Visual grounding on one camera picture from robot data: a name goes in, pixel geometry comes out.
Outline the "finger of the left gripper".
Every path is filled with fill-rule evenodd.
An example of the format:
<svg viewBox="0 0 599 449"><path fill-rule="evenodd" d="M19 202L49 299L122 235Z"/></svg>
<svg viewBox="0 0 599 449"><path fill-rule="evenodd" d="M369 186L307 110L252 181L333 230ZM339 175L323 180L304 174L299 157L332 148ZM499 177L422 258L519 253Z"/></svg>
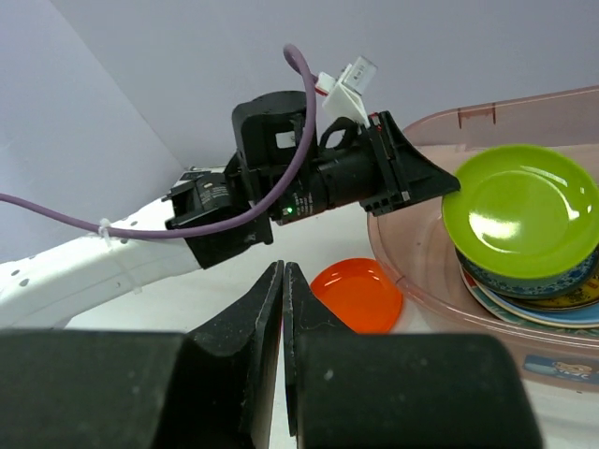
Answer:
<svg viewBox="0 0 599 449"><path fill-rule="evenodd" d="M423 155L388 111L369 116L369 126L362 130L360 144L373 163L373 174L369 193L359 205L373 216L460 190L458 178Z"/></svg>

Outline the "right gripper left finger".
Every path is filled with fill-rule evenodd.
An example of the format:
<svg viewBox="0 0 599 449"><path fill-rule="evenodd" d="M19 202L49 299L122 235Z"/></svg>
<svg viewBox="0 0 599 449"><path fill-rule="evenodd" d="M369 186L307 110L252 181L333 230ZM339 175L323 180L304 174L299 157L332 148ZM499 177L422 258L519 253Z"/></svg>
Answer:
<svg viewBox="0 0 599 449"><path fill-rule="evenodd" d="M284 265L186 332L1 334L5 448L265 448Z"/></svg>

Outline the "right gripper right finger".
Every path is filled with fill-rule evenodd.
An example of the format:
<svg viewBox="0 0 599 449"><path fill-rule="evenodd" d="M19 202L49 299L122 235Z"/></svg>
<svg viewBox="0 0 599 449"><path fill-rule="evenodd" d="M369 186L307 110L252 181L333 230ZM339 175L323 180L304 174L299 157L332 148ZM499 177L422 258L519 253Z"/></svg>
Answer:
<svg viewBox="0 0 599 449"><path fill-rule="evenodd" d="M540 448L507 348L472 332L359 334L283 277L288 429L299 448Z"/></svg>

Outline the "orange plate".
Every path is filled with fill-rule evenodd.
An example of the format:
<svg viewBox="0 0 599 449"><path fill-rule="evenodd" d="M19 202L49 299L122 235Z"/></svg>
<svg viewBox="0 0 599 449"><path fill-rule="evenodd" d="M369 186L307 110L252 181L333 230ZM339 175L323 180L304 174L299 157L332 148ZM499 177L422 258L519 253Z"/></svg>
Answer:
<svg viewBox="0 0 599 449"><path fill-rule="evenodd" d="M402 293L371 258L336 262L315 276L310 287L322 304L357 333L388 333L402 315Z"/></svg>

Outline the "lime green plate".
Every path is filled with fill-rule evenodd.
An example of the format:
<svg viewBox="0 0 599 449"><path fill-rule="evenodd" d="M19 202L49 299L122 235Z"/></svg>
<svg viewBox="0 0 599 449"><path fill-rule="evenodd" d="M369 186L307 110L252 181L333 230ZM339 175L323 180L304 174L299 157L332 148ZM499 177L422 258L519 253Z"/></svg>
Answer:
<svg viewBox="0 0 599 449"><path fill-rule="evenodd" d="M480 152L442 199L446 232L475 265L519 280L561 275L598 246L598 185L578 162L534 145Z"/></svg>

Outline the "blue white porcelain plate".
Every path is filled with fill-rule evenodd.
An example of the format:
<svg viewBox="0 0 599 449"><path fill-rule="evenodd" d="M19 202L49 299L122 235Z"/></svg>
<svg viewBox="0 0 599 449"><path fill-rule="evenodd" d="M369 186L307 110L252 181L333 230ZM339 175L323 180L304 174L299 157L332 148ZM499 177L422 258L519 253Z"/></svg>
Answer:
<svg viewBox="0 0 599 449"><path fill-rule="evenodd" d="M547 278L517 279L492 273L476 265L457 248L455 254L464 270L478 283L497 294L521 299L542 299L569 294L588 281L598 267L598 251L564 273Z"/></svg>

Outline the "yellow brown patterned plate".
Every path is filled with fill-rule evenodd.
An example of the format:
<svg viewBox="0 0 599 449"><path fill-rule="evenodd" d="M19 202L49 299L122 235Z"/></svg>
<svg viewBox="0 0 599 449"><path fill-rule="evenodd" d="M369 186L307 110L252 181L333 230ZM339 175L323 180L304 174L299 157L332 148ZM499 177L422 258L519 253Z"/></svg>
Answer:
<svg viewBox="0 0 599 449"><path fill-rule="evenodd" d="M578 289L562 296L532 300L535 307L544 310L579 309L598 302L598 272L595 272Z"/></svg>

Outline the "light blue plate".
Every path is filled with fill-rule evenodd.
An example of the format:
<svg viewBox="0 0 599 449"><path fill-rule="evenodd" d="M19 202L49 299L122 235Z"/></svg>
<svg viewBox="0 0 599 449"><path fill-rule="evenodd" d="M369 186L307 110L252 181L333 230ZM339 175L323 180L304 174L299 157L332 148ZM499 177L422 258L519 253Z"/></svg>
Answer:
<svg viewBox="0 0 599 449"><path fill-rule="evenodd" d="M475 298L487 311L510 324L551 327L567 330L598 331L598 303L561 311L533 311L510 303L500 295L481 286L464 268L460 270L462 280Z"/></svg>

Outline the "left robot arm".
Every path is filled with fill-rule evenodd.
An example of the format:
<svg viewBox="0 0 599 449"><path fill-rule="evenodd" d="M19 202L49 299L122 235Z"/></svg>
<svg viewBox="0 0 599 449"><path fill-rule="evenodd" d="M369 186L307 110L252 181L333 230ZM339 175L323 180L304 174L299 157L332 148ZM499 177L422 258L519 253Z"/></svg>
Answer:
<svg viewBox="0 0 599 449"><path fill-rule="evenodd" d="M248 211L290 168L308 122L300 91L264 94L232 113L236 151L223 168L186 171L167 195L123 220L189 230ZM406 138L390 113L357 123L343 113L313 135L298 174L277 200L246 224L184 239L113 237L102 230L1 267L4 327L63 327L73 317L144 285L212 268L257 244L272 226L357 203L380 216L457 192L458 179Z"/></svg>

